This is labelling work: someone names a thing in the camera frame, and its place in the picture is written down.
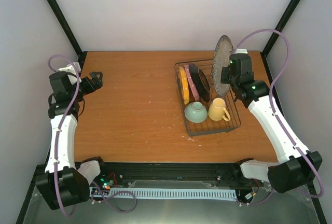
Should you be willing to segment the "dark speckled stone plate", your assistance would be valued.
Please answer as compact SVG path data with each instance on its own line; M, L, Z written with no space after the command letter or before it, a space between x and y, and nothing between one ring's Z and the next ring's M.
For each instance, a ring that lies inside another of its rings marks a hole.
M213 56L212 81L215 92L218 97L224 97L230 88L228 83L221 83L222 69L230 64L230 55L233 51L233 45L227 35L222 35L218 40Z

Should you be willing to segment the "brown rimmed beige plate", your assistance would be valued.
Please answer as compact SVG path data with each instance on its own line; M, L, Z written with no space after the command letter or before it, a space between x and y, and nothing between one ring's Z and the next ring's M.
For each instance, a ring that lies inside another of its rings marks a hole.
M211 88L205 73L193 63L189 64L189 72L200 97L208 103L210 101Z

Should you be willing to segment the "pink scalloped plate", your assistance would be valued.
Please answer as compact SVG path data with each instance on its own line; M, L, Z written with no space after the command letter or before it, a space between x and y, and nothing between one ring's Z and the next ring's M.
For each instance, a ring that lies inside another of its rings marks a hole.
M185 69L185 73L187 76L187 80L188 80L188 84L192 93L193 98L195 99L195 101L198 101L200 99L199 93L196 89L196 86L192 80L190 71L189 71L189 65L184 65L184 69Z

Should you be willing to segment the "yellow ceramic mug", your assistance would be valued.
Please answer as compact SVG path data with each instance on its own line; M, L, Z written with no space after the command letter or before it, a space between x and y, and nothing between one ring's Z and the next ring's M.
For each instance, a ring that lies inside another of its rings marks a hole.
M226 102L222 98L215 98L212 100L209 111L208 117L213 121L230 121L231 117L226 108Z

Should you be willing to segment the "green wire dish rack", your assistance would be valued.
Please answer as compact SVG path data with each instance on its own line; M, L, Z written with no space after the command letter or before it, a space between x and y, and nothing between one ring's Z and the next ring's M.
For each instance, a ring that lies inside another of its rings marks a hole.
M199 135L207 135L207 134L214 134L214 133L221 133L221 132L230 132L241 125L241 119L239 116L238 109L234 102L234 97L231 91L222 97L222 99L226 103L226 109L230 113L230 121L220 120L214 121L210 118L207 118L202 123L193 123L186 119L184 116L184 110L186 105L184 104L183 100L183 92L182 92L182 85L181 85L181 76L179 72L180 67L184 67L193 63L199 69L201 69L207 77L210 86L210 101L205 102L203 99L200 99L200 102L208 109L212 100L218 97L212 79L212 65L213 61L211 59L204 59L204 60L192 60L186 62L177 62L174 64L175 70L175 80L177 85L177 95L179 100L180 109L183 115L183 123L185 125L186 131L189 136L199 136Z

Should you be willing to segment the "yellow polka dot plate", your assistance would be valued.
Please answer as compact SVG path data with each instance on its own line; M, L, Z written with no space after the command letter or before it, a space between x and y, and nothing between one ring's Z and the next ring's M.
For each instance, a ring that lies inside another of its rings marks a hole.
M180 77L180 83L181 83L181 92L183 97L183 103L186 105L190 101L190 95L189 95L189 87L188 87L188 80L187 75L185 72L185 69L183 67L179 67L179 77Z

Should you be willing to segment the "pale green ceramic bowl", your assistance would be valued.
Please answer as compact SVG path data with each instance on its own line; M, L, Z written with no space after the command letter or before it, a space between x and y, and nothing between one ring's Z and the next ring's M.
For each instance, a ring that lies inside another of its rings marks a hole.
M208 117L208 111L201 102L191 102L184 110L185 118L192 123L202 123Z

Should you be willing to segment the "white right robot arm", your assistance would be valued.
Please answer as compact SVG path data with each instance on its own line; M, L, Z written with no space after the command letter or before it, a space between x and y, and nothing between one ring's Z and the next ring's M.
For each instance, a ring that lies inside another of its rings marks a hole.
M255 80L252 61L246 53L226 57L221 83L229 84L236 99L257 119L275 151L277 162L242 160L243 177L268 182L278 193L307 185L318 179L322 164L319 152L311 152L291 129L263 80Z

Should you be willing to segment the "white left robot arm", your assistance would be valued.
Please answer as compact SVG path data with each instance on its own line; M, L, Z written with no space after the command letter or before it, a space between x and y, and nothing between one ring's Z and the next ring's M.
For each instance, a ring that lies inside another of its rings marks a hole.
M58 71L49 76L55 100L49 103L52 128L49 159L43 174L36 177L36 187L52 210L85 202L89 186L102 184L108 171L101 157L84 160L79 168L74 162L74 136L78 124L79 103L84 96L103 85L103 74L91 72L77 78L75 72Z

